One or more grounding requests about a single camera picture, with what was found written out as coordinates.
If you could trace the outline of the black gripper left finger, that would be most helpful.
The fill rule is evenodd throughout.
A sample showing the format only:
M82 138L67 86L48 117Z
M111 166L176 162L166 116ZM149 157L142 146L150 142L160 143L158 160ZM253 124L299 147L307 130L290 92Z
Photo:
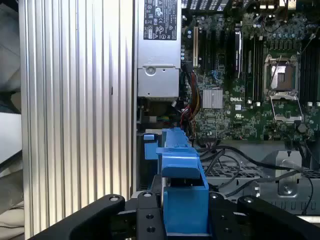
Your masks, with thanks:
M161 176L130 200L108 194L32 236L33 240L163 240Z

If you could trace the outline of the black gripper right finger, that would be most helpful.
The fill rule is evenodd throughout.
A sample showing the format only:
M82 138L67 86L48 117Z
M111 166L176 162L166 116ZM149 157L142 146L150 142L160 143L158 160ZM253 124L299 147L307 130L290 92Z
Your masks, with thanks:
M320 228L260 198L231 202L209 193L209 230L213 240L318 240Z

